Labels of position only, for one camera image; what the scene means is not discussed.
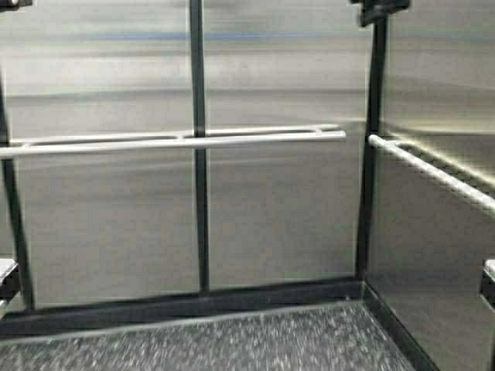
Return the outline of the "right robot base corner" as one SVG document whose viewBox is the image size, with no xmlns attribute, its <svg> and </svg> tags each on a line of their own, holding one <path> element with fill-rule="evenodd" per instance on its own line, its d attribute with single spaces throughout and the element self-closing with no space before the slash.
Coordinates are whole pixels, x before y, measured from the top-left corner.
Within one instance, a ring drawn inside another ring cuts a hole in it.
<svg viewBox="0 0 495 371">
<path fill-rule="evenodd" d="M 494 289 L 494 259 L 488 259 L 483 263 L 480 295 L 492 310 L 494 310 Z"/>
</svg>

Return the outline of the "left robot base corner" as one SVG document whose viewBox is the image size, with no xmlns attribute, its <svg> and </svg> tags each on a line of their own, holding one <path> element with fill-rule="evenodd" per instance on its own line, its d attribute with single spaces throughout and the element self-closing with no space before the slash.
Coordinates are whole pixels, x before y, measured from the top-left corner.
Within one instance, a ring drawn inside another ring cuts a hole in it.
<svg viewBox="0 0 495 371">
<path fill-rule="evenodd" d="M 20 292 L 19 265 L 13 259 L 2 258 L 0 263 L 1 310 L 7 308 L 12 299 Z"/>
</svg>

